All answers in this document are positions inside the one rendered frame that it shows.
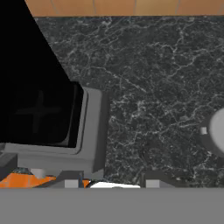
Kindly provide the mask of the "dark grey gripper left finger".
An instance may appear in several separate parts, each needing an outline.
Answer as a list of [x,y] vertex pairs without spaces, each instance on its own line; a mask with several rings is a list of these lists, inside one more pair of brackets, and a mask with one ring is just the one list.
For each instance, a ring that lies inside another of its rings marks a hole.
[[45,187],[52,188],[82,188],[82,171],[62,171],[59,176],[45,184]]

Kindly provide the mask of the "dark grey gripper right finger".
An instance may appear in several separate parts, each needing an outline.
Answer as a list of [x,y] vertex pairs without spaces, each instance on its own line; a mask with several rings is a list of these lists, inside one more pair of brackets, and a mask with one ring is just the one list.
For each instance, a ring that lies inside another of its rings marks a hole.
[[140,186],[143,188],[186,188],[186,184],[172,179],[161,171],[146,171],[141,175]]

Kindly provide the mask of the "orange object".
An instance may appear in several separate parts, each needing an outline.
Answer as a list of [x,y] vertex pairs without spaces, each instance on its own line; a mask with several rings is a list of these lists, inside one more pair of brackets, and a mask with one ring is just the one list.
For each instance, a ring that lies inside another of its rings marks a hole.
[[[1,188],[47,188],[45,184],[55,180],[57,177],[46,176],[45,178],[36,178],[34,175],[11,173],[7,178],[0,181]],[[90,184],[90,180],[84,178],[82,180],[83,187],[86,188]]]

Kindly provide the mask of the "white object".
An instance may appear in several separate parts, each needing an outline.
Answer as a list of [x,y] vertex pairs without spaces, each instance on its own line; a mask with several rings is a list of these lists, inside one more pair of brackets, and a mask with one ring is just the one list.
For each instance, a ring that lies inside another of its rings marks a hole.
[[141,188],[139,185],[126,185],[112,182],[96,182],[90,185],[90,188]]

